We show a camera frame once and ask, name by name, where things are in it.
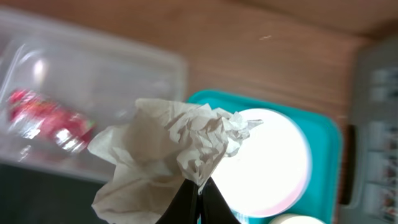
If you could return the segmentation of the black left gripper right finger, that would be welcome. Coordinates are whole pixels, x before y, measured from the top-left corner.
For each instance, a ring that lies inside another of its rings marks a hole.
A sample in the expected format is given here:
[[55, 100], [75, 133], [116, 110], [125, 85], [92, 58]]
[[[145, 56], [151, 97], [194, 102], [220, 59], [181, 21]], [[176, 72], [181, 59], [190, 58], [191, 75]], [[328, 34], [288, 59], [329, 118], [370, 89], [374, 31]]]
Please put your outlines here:
[[201, 224], [240, 224], [212, 178], [204, 185], [198, 203]]

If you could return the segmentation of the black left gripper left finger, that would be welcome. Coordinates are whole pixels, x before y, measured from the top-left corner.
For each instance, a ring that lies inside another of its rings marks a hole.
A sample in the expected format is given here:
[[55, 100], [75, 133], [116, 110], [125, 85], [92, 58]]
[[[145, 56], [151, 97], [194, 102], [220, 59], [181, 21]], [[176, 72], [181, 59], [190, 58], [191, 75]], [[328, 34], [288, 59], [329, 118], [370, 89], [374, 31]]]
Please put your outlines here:
[[198, 186], [185, 179], [156, 224], [197, 224]]

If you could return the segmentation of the white napkin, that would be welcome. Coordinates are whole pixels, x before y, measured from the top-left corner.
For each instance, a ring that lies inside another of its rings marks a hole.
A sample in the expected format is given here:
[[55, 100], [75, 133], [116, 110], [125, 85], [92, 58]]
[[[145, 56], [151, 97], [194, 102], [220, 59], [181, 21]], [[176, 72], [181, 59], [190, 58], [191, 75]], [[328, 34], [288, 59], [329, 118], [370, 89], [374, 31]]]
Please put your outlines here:
[[209, 105], [140, 98], [128, 124], [107, 127], [91, 154], [115, 165], [92, 207], [108, 223], [155, 223], [183, 181], [201, 190], [225, 157], [235, 156], [259, 120]]

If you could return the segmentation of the red snack wrapper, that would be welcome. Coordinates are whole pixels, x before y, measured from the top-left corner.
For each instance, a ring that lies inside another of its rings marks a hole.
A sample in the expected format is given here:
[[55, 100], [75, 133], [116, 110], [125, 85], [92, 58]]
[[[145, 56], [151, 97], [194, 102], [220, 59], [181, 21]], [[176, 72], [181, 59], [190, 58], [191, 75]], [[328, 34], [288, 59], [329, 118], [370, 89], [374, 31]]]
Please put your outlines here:
[[86, 149], [95, 128], [95, 122], [84, 114], [27, 89], [11, 92], [7, 117], [13, 133], [54, 143], [71, 154]]

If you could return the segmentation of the grey dishwasher rack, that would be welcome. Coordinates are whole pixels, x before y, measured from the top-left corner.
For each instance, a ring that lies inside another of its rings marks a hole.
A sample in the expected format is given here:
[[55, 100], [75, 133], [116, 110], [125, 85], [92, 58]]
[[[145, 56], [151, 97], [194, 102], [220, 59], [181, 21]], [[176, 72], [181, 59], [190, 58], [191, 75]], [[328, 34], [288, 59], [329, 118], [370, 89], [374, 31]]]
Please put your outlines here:
[[397, 223], [397, 37], [359, 52], [339, 223]]

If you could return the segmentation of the large white plate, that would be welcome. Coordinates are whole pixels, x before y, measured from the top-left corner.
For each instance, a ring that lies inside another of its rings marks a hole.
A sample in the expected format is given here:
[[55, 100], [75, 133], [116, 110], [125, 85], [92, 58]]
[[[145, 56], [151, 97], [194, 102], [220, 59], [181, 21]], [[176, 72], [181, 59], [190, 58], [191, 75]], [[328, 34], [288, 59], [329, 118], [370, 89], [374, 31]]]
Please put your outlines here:
[[282, 113], [257, 108], [240, 114], [263, 123], [250, 131], [235, 156], [221, 160], [211, 177], [235, 212], [256, 218], [277, 215], [307, 188], [312, 171], [307, 138]]

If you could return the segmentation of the white empty bowl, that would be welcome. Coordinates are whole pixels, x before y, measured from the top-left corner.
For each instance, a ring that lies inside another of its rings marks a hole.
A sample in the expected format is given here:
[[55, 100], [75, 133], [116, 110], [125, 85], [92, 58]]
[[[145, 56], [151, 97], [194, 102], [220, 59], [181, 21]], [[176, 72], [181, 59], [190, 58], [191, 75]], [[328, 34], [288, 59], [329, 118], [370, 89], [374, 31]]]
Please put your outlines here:
[[287, 213], [273, 218], [269, 224], [325, 224], [325, 222], [311, 216]]

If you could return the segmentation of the teal plastic tray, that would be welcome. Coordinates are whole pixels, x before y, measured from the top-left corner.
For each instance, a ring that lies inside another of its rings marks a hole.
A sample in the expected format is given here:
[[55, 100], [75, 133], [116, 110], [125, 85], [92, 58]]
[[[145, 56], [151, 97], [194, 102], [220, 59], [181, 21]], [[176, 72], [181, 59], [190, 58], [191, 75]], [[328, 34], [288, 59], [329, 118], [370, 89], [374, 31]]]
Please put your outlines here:
[[326, 116], [298, 108], [262, 101], [217, 90], [201, 90], [188, 97], [188, 103], [209, 104], [229, 112], [250, 108], [266, 108], [291, 118], [306, 136], [312, 155], [309, 185], [286, 213], [315, 217], [333, 223], [343, 140], [338, 126]]

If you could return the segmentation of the black tray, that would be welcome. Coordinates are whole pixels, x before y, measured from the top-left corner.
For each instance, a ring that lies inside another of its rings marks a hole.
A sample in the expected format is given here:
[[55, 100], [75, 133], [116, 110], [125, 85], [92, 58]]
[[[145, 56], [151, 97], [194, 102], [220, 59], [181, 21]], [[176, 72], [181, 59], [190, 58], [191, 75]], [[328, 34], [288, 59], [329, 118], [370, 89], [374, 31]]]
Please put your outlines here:
[[106, 224], [91, 207], [101, 184], [1, 165], [1, 224]]

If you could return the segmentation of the clear plastic bin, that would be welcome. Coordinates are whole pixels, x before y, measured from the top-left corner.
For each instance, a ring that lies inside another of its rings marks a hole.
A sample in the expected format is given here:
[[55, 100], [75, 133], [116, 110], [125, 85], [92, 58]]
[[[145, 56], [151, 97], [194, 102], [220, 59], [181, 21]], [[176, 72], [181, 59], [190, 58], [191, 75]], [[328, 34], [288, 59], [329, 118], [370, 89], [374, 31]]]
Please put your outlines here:
[[1, 162], [106, 182], [114, 166], [9, 130], [6, 101], [34, 90], [86, 114], [98, 133], [127, 123], [138, 98], [184, 99], [188, 65], [168, 51], [13, 9], [1, 9]]

